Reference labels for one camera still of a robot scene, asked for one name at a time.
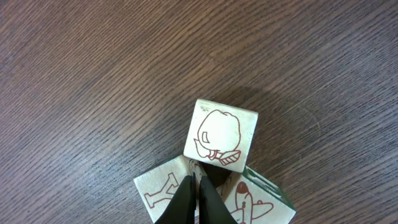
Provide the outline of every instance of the tabletop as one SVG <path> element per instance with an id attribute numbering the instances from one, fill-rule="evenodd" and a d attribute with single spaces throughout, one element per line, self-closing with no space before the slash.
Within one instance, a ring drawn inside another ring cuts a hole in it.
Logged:
<path id="1" fill-rule="evenodd" d="M 0 1 L 0 223 L 152 223 L 195 101 L 259 113 L 291 223 L 398 220 L 398 2 Z"/>

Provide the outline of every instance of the wood grain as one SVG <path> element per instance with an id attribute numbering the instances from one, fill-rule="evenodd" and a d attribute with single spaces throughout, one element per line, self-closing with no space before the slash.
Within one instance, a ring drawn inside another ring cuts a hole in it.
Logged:
<path id="1" fill-rule="evenodd" d="M 398 2 L 0 1 L 0 223 L 151 223 L 197 98 L 259 113 L 292 223 L 398 221 Z"/>

